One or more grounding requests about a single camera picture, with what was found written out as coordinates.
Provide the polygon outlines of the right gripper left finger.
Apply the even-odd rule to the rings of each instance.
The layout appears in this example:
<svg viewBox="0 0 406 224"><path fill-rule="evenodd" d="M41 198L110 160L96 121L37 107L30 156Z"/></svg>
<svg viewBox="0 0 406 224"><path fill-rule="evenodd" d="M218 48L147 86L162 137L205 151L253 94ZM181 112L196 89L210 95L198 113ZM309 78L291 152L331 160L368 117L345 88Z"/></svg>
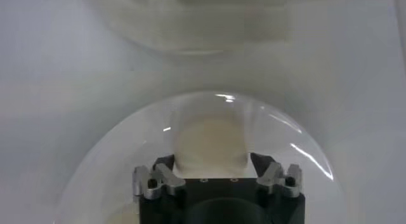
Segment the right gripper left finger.
<svg viewBox="0 0 406 224"><path fill-rule="evenodd" d="M132 174L133 200L140 197L147 200L161 198L162 193L176 196L186 186L186 179L180 178L173 173L175 156L167 155L155 160L149 169L146 166L137 166Z"/></svg>

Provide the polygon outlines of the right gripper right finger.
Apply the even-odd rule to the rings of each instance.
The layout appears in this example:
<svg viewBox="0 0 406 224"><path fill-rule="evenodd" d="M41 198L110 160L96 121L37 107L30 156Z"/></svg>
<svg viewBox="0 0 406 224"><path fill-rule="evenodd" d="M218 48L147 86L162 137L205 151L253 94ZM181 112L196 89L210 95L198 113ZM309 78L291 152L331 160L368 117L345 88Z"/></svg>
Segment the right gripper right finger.
<svg viewBox="0 0 406 224"><path fill-rule="evenodd" d="M301 195L303 172L298 164L291 164L287 171L269 155L250 153L257 174L256 183L269 195L280 194L287 198Z"/></svg>

